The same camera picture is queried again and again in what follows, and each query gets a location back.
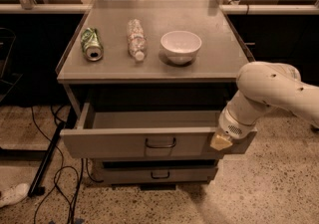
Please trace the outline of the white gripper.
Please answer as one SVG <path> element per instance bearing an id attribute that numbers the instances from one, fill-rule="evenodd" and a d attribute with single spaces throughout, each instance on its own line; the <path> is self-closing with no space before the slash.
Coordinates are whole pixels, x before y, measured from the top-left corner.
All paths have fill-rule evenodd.
<path id="1" fill-rule="evenodd" d="M 218 120 L 219 133 L 215 133 L 210 146 L 218 151 L 232 146 L 232 139 L 243 139 L 255 128 L 254 124 L 243 124 L 231 116 L 229 110 L 224 108 Z"/>

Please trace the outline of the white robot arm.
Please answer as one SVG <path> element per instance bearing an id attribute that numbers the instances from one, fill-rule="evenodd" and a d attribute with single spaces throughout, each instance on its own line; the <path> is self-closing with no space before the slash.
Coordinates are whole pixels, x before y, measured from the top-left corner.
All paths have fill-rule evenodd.
<path id="1" fill-rule="evenodd" d="M 218 151 L 247 137 L 257 120 L 280 108 L 319 127 L 319 87 L 303 83 L 299 71 L 288 64 L 251 62 L 240 68 L 237 92 L 218 120 L 210 146 Z"/>

